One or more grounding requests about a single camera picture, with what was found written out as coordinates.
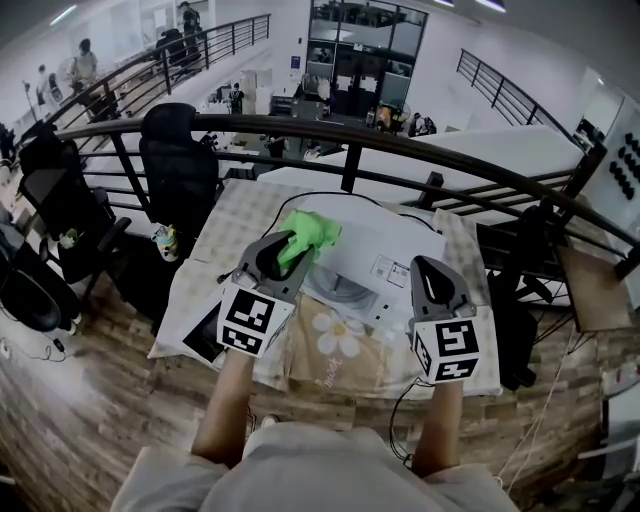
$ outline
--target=office chair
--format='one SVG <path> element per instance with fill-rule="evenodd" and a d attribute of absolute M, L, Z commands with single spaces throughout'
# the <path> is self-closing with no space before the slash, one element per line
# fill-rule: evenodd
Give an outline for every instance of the office chair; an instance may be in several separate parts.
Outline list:
<path fill-rule="evenodd" d="M 192 238 L 223 188 L 215 153 L 191 138 L 195 115 L 184 103 L 157 105 L 144 117 L 140 139 L 153 219 Z"/>
<path fill-rule="evenodd" d="M 52 239 L 58 240 L 70 229 L 79 235 L 70 249 L 58 243 L 58 258 L 43 239 L 40 258 L 58 264 L 67 283 L 91 276 L 85 301 L 131 219 L 116 220 L 106 192 L 92 192 L 87 186 L 75 142 L 61 142 L 50 128 L 21 151 L 20 160 L 24 172 L 20 191 L 35 207 Z"/>
<path fill-rule="evenodd" d="M 531 387 L 536 374 L 528 368 L 538 330 L 538 322 L 518 299 L 537 293 L 548 303 L 553 301 L 549 289 L 538 279 L 524 276 L 525 286 L 518 290 L 524 269 L 532 268 L 544 258 L 548 248 L 545 222 L 551 215 L 549 205 L 527 208 L 517 221 L 517 233 L 500 275 L 488 276 L 498 341 L 500 382 L 511 391 Z"/>
<path fill-rule="evenodd" d="M 80 313 L 80 301 L 71 288 L 40 261 L 29 244 L 24 242 L 16 250 L 2 233 L 0 301 L 16 320 L 39 332 L 70 331 Z"/>

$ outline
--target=handrail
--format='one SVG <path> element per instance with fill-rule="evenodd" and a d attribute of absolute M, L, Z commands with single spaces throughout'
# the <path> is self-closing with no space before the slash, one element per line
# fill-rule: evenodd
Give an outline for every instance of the handrail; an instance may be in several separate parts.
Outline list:
<path fill-rule="evenodd" d="M 532 104 L 533 104 L 533 109 L 532 111 L 535 113 L 536 111 L 540 111 L 544 116 L 547 117 L 547 119 L 549 119 L 549 121 L 551 121 L 551 123 L 560 131 L 560 133 L 562 133 L 567 139 L 569 139 L 569 141 L 571 141 L 572 144 L 576 145 L 577 147 L 579 147 L 581 150 L 583 150 L 583 148 L 576 142 L 576 140 L 571 136 L 571 134 L 564 128 L 564 126 L 562 126 L 555 117 L 553 117 L 551 114 L 549 114 L 549 112 L 547 111 L 547 109 L 545 109 L 542 105 L 540 105 L 540 103 L 538 103 L 536 100 L 534 100 L 529 94 L 527 94 L 526 92 L 524 92 L 522 90 L 522 88 L 520 88 L 518 85 L 516 85 L 515 83 L 513 83 L 511 80 L 509 80 L 506 76 L 504 76 L 504 74 L 500 73 L 500 71 L 498 71 L 496 68 L 494 68 L 493 66 L 487 64 L 485 61 L 483 61 L 482 59 L 480 59 L 479 57 L 476 57 L 473 53 L 465 50 L 464 48 L 461 48 L 462 53 L 460 54 L 460 61 L 462 61 L 462 59 L 464 58 L 465 54 L 469 55 L 470 57 L 473 57 L 475 60 L 478 61 L 478 65 L 476 67 L 476 69 L 480 69 L 480 66 L 484 66 L 485 68 L 490 69 L 491 71 L 493 71 L 496 75 L 498 75 L 499 77 L 501 77 L 506 83 L 509 84 L 509 86 L 513 87 L 516 91 L 518 91 L 520 94 L 522 94 L 522 96 L 524 96 L 527 100 L 529 100 Z M 503 87 L 499 87 L 496 90 L 496 93 L 494 95 L 494 97 L 498 97 L 500 95 L 501 89 L 503 89 Z"/>
<path fill-rule="evenodd" d="M 138 57 L 134 58 L 133 60 L 127 62 L 125 65 L 119 67 L 118 69 L 113 70 L 111 73 L 107 74 L 106 76 L 102 77 L 100 80 L 98 80 L 97 82 L 91 84 L 89 87 L 87 87 L 86 89 L 84 89 L 81 93 L 77 94 L 76 96 L 70 98 L 71 101 L 69 101 L 67 104 L 65 104 L 63 107 L 61 107 L 60 109 L 58 109 L 57 112 L 55 112 L 54 114 L 52 114 L 47 120 L 46 122 L 48 124 L 53 124 L 55 123 L 58 119 L 60 119 L 64 114 L 66 114 L 69 110 L 71 110 L 75 105 L 78 104 L 78 99 L 83 96 L 83 95 L 87 95 L 90 96 L 92 92 L 97 91 L 99 88 L 104 87 L 105 84 L 108 84 L 111 80 L 113 80 L 116 76 L 118 76 L 119 74 L 123 73 L 124 71 L 126 71 L 127 69 L 135 66 L 136 64 L 140 64 L 141 62 L 144 62 L 146 60 L 148 60 L 150 57 L 154 57 L 155 55 L 160 55 L 162 52 L 164 52 L 165 50 L 169 50 L 169 47 L 176 44 L 176 43 L 180 43 L 180 42 L 186 42 L 186 40 L 197 40 L 199 36 L 201 36 L 202 34 L 209 34 L 213 31 L 216 30 L 220 30 L 223 28 L 227 28 L 227 27 L 231 27 L 233 25 L 236 24 L 240 24 L 240 23 L 246 23 L 248 21 L 252 21 L 252 20 L 257 20 L 260 18 L 267 18 L 267 23 L 269 22 L 269 18 L 271 17 L 271 14 L 262 14 L 260 16 L 252 16 L 250 18 L 244 18 L 242 20 L 237 20 L 237 21 L 232 21 L 230 23 L 225 23 L 223 25 L 218 25 L 216 27 L 213 28 L 209 28 L 207 30 L 203 30 L 202 32 L 197 32 L 195 34 L 189 34 L 181 39 L 176 39 L 174 41 L 171 41 L 167 44 L 165 44 L 164 46 L 161 46 L 159 48 L 151 48 L 147 51 L 145 51 L 144 53 L 142 53 L 141 55 L 139 55 Z"/>
<path fill-rule="evenodd" d="M 59 131 L 57 135 L 62 140 L 91 137 L 96 135 L 114 136 L 121 133 L 140 132 L 141 126 L 142 119 L 140 118 L 119 119 L 114 121 L 103 121 L 101 123 L 90 124 L 69 130 L 62 130 Z M 444 149 L 439 146 L 434 146 L 426 142 L 403 137 L 390 137 L 389 135 L 366 128 L 352 128 L 333 124 L 328 126 L 325 123 L 319 123 L 316 121 L 259 115 L 230 116 L 220 114 L 198 114 L 196 115 L 192 130 L 291 135 L 312 140 L 325 140 L 348 144 L 350 150 L 354 148 L 354 152 L 366 147 L 424 162 L 430 162 L 499 183 L 523 194 L 528 194 L 536 199 L 545 200 L 567 212 L 577 215 L 604 231 L 613 234 L 617 238 L 631 245 L 634 249 L 637 248 L 638 251 L 640 251 L 640 240 L 637 240 L 624 229 L 612 223 L 599 213 L 596 213 L 590 208 L 575 201 L 571 197 L 542 185 L 531 178 L 521 176 L 520 174 L 498 165 L 451 151 L 449 149 Z M 360 177 L 364 179 L 374 179 L 384 183 L 401 184 L 409 188 L 416 188 L 417 185 L 418 187 L 425 189 L 424 185 L 417 182 L 393 178 L 367 171 L 359 171 L 357 166 L 354 169 L 345 168 L 344 172 L 347 182 L 351 179 Z M 514 214 L 511 209 L 507 207 L 500 206 L 495 209 L 505 211 L 511 215 Z M 520 214 L 517 210 L 514 211 L 516 216 Z"/>

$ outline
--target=metal railing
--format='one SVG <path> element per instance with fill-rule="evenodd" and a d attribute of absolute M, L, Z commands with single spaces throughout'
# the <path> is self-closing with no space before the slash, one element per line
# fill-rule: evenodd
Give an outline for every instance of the metal railing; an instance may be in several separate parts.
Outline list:
<path fill-rule="evenodd" d="M 130 189 L 107 189 L 107 192 L 136 195 L 140 204 L 117 204 L 114 206 L 144 211 L 149 217 L 149 220 L 153 221 L 149 207 L 149 199 L 147 198 L 148 192 L 144 190 L 140 183 L 140 178 L 145 177 L 145 174 L 136 173 L 130 161 L 131 157 L 139 157 L 140 153 L 137 148 L 127 149 L 122 141 L 122 134 L 139 133 L 141 125 L 142 119 L 140 118 L 120 119 L 62 130 L 58 132 L 58 136 L 62 140 L 77 140 L 95 136 L 109 137 L 113 142 L 115 151 L 84 152 L 81 153 L 81 156 L 87 159 L 117 156 L 122 165 L 123 171 L 89 171 L 87 174 L 94 176 L 118 176 L 128 178 L 131 185 Z M 329 165 L 314 161 L 294 160 L 289 158 L 272 158 L 261 155 L 232 153 L 216 153 L 216 155 L 219 160 L 223 161 L 271 164 L 279 167 L 288 166 L 340 175 L 342 176 L 341 188 L 346 192 L 353 191 L 353 187 L 357 179 L 366 179 L 398 187 L 405 187 L 421 192 L 423 196 L 429 196 L 427 199 L 421 198 L 420 200 L 420 204 L 425 209 L 434 209 L 429 206 L 432 205 L 434 201 L 452 199 L 462 205 L 473 205 L 474 207 L 479 207 L 482 211 L 494 210 L 517 218 L 522 212 L 513 208 L 513 202 L 511 202 L 511 204 L 508 202 L 501 203 L 495 200 L 495 195 L 493 197 L 483 197 L 481 195 L 482 193 L 493 192 L 502 188 L 512 189 L 517 194 L 528 196 L 529 201 L 533 198 L 533 200 L 543 201 L 552 206 L 558 207 L 558 212 L 552 214 L 551 218 L 548 220 L 549 230 L 553 235 L 550 236 L 550 239 L 556 240 L 559 236 L 571 236 L 616 254 L 622 258 L 616 266 L 616 272 L 620 279 L 628 275 L 636 266 L 638 266 L 638 264 L 640 264 L 640 240 L 637 240 L 632 234 L 613 224 L 611 221 L 589 207 L 577 202 L 573 199 L 575 196 L 558 192 L 552 187 L 546 186 L 535 179 L 522 176 L 489 162 L 438 146 L 433 146 L 425 142 L 403 137 L 389 137 L 386 134 L 381 134 L 375 130 L 365 128 L 351 128 L 342 125 L 328 125 L 317 121 L 305 121 L 273 116 L 198 114 L 194 125 L 192 126 L 192 130 L 200 132 L 268 133 L 271 135 L 278 134 L 292 137 L 303 137 L 305 139 L 327 141 L 336 144 L 348 144 L 344 166 Z M 462 171 L 472 176 L 488 180 L 494 184 L 461 191 L 443 188 L 442 182 L 434 183 L 431 178 L 426 183 L 420 183 L 404 178 L 361 170 L 358 166 L 363 148 L 375 149 Z M 586 172 L 582 169 L 582 167 L 584 167 L 584 161 L 585 160 L 583 159 L 583 162 L 581 162 L 578 169 L 571 173 L 572 178 L 567 185 L 567 189 L 575 188 L 572 187 L 574 182 L 583 183 L 583 174 Z M 540 180 L 545 180 L 554 177 L 562 178 L 564 176 L 566 176 L 565 173 L 558 173 L 557 176 L 554 175 L 549 177 L 543 175 L 538 178 Z M 606 244 L 592 240 L 581 233 L 567 228 L 567 216 L 571 217 L 574 215 L 612 234 L 616 238 L 623 240 L 629 244 L 630 251 L 628 253 L 623 253 L 607 246 Z"/>
<path fill-rule="evenodd" d="M 270 16 L 226 23 L 148 50 L 69 98 L 46 123 L 69 129 L 135 117 L 203 69 L 268 39 Z M 95 151 L 106 140 L 89 137 L 79 146 Z"/>
<path fill-rule="evenodd" d="M 572 144 L 580 145 L 542 105 L 486 62 L 462 49 L 456 72 L 471 82 L 512 126 L 543 124 L 562 133 Z"/>

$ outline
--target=green cloth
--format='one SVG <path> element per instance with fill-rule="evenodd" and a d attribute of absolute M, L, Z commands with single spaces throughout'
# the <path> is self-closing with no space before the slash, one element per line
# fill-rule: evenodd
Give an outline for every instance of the green cloth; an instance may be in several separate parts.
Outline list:
<path fill-rule="evenodd" d="M 313 247 L 315 251 L 313 260 L 317 260 L 320 249 L 335 245 L 340 237 L 342 226 L 315 212 L 293 210 L 280 227 L 280 231 L 295 233 L 289 239 L 287 246 L 278 254 L 280 270 L 285 271 L 289 269 L 293 260 L 309 247 Z"/>

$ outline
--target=floor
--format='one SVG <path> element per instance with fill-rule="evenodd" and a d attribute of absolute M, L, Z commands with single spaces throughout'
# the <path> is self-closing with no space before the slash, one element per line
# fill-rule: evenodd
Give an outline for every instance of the floor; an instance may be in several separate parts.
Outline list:
<path fill-rule="evenodd" d="M 189 448 L 215 386 L 216 374 L 188 358 L 146 358 L 151 326 L 120 300 L 108 277 L 92 294 L 92 311 L 78 334 L 61 338 L 67 352 L 62 363 L 29 359 L 44 357 L 49 340 L 0 315 L 11 350 L 9 360 L 0 356 L 0 460 L 33 510 L 108 510 L 143 446 Z M 544 315 L 541 330 L 557 319 Z M 546 401 L 571 328 L 570 322 L 535 347 L 531 368 L 538 381 L 532 388 L 465 399 L 464 462 L 500 471 Z M 638 333 L 599 335 L 565 360 L 530 457 L 525 443 L 501 475 L 510 484 L 528 460 L 512 491 L 523 508 L 540 489 L 564 479 L 575 454 L 593 445 L 601 371 L 640 353 Z M 60 356 L 54 348 L 51 359 Z M 393 406 L 392 400 L 287 396 L 261 387 L 251 400 L 258 420 L 274 413 L 335 429 L 369 426 L 384 439 Z M 427 407 L 400 404 L 395 433 L 409 449 Z"/>

